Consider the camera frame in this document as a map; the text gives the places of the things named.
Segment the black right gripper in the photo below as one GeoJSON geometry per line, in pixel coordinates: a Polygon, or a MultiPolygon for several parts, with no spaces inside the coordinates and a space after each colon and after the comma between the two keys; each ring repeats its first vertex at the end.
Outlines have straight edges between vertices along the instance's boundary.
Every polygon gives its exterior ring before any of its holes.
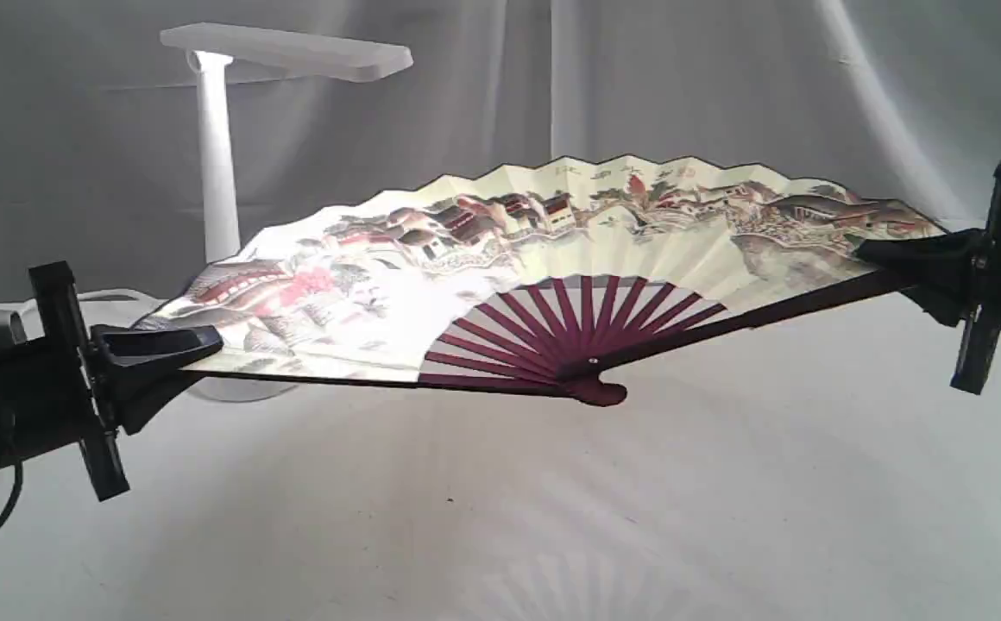
{"type": "Polygon", "coordinates": [[[1001,336],[1001,161],[983,229],[919,239],[862,239],[854,256],[915,286],[906,298],[936,323],[965,322],[950,385],[981,394],[1001,336]]]}

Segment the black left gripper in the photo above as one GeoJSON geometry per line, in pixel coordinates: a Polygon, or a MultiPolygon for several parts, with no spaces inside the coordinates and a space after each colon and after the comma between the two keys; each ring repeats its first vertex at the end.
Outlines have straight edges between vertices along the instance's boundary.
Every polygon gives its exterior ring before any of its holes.
{"type": "MultiPolygon", "coordinates": [[[[43,333],[0,354],[0,469],[75,445],[98,499],[129,490],[116,427],[94,396],[90,343],[70,265],[28,271],[43,333]]],[[[91,327],[101,393],[119,427],[138,434],[170,401],[204,378],[186,367],[223,348],[212,326],[193,329],[91,327]]]]}

